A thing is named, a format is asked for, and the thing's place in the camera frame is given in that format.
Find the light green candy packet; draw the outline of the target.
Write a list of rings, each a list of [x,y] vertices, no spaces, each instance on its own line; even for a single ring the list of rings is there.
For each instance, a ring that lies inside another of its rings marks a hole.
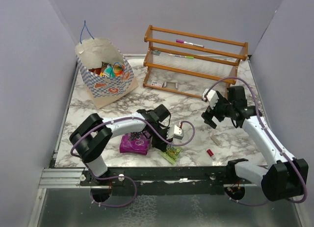
[[[182,151],[181,147],[176,147],[172,145],[167,145],[165,152],[160,152],[159,154],[166,159],[169,163],[174,165],[178,158],[180,157],[180,153]]]

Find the orange snack bag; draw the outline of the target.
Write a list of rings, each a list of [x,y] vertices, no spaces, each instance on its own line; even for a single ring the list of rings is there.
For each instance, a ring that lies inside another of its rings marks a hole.
[[[116,64],[112,67],[113,74],[115,77],[120,76],[124,71],[125,66]]]

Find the teal snack bag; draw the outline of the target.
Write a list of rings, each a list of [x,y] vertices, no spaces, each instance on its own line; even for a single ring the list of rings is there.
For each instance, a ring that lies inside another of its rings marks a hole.
[[[100,76],[104,76],[104,77],[115,77],[113,74],[113,70],[111,66],[107,66],[107,68],[105,68],[104,70],[101,71]]]

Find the checkered paper bag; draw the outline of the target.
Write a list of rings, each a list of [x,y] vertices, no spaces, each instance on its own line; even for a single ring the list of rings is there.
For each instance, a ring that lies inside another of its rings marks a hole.
[[[80,38],[75,47],[77,67],[97,109],[103,108],[138,87],[129,62],[106,38]]]

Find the red chip bag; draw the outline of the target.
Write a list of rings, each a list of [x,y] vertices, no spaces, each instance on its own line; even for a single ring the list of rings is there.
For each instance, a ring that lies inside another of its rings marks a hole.
[[[101,73],[101,68],[95,68],[95,69],[89,69],[90,72],[95,73],[97,75],[100,75]]]

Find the brown sea salt snack bag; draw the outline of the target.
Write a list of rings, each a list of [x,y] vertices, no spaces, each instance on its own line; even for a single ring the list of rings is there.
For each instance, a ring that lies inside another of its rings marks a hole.
[[[108,63],[102,62],[102,68],[107,68]]]

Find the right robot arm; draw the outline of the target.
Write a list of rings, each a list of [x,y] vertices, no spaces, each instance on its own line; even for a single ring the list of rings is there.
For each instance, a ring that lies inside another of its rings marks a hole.
[[[219,122],[231,119],[234,127],[243,129],[253,140],[268,166],[265,169],[244,158],[228,161],[225,171],[228,182],[248,180],[259,186],[267,200],[272,202],[307,196],[307,162],[290,153],[266,125],[262,113],[254,105],[248,105],[243,86],[229,87],[226,97],[206,89],[202,100],[209,104],[202,113],[204,122],[216,128],[214,118]]]

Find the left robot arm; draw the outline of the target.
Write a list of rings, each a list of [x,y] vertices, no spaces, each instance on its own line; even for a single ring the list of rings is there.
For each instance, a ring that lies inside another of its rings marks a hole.
[[[92,172],[91,179],[97,185],[108,181],[108,168],[101,154],[111,138],[132,132],[148,132],[153,147],[166,151],[167,144],[174,138],[183,137],[179,126],[161,124],[171,114],[163,105],[154,110],[139,109],[126,117],[101,118],[97,113],[88,116],[70,135],[69,140]]]

